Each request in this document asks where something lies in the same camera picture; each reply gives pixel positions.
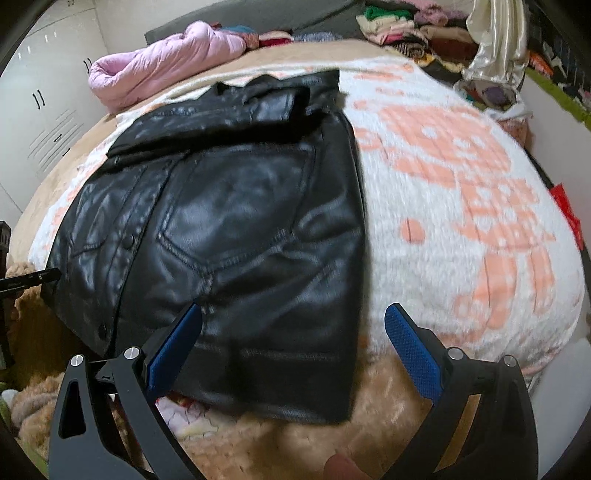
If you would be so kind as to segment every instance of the shiny gold fabric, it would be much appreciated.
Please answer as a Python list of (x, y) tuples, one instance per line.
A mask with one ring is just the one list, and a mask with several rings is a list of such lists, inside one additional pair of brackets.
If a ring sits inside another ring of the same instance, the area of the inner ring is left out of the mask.
[(464, 78), (517, 87), (528, 63), (523, 0), (476, 0), (466, 23), (480, 47)]

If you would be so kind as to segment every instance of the finger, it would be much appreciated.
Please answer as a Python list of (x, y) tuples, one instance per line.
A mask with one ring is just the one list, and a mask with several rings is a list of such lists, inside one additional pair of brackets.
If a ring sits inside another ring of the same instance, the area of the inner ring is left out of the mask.
[(328, 459), (324, 466), (324, 480), (371, 480), (357, 465), (337, 453)]

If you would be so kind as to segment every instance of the white cabinet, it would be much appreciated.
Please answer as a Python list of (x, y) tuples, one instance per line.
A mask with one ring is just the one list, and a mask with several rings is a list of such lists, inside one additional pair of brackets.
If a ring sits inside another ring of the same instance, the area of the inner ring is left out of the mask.
[(72, 15), (79, 14), (80, 12), (90, 10), (94, 7), (94, 0), (57, 0), (46, 10), (37, 23), (33, 25), (32, 29), (29, 30), (28, 35), (32, 35), (42, 28), (55, 22), (59, 22), (64, 18), (71, 17)]
[[(58, 4), (73, 7), (67, 0)], [(0, 186), (20, 211), (62, 156), (107, 113), (88, 87), (90, 62), (106, 54), (96, 11), (84, 8), (26, 37), (0, 77)], [(0, 188), (0, 203), (3, 198)]]

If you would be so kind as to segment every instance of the blue gripper pad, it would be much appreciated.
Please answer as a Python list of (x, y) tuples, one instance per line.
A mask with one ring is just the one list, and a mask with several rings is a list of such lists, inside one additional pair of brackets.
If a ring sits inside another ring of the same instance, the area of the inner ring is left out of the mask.
[(156, 401), (170, 392), (203, 327), (201, 308), (192, 304), (150, 362), (146, 398)]
[(416, 325), (411, 325), (406, 320), (398, 309), (398, 304), (390, 305), (386, 309), (384, 323), (386, 334), (413, 380), (415, 388), (423, 398), (428, 398), (436, 404), (443, 392), (440, 368), (418, 337)]

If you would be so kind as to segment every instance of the red tag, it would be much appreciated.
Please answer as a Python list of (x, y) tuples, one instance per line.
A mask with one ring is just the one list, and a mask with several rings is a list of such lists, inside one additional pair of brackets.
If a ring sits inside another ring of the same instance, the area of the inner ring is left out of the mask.
[(574, 214), (573, 208), (570, 206), (569, 198), (566, 196), (563, 185), (559, 183), (556, 187), (551, 188), (550, 194), (566, 217), (570, 225), (570, 229), (574, 233), (574, 238), (577, 241), (579, 250), (582, 250), (584, 248), (584, 243), (583, 231), (581, 230), (581, 220), (579, 220), (579, 218)]

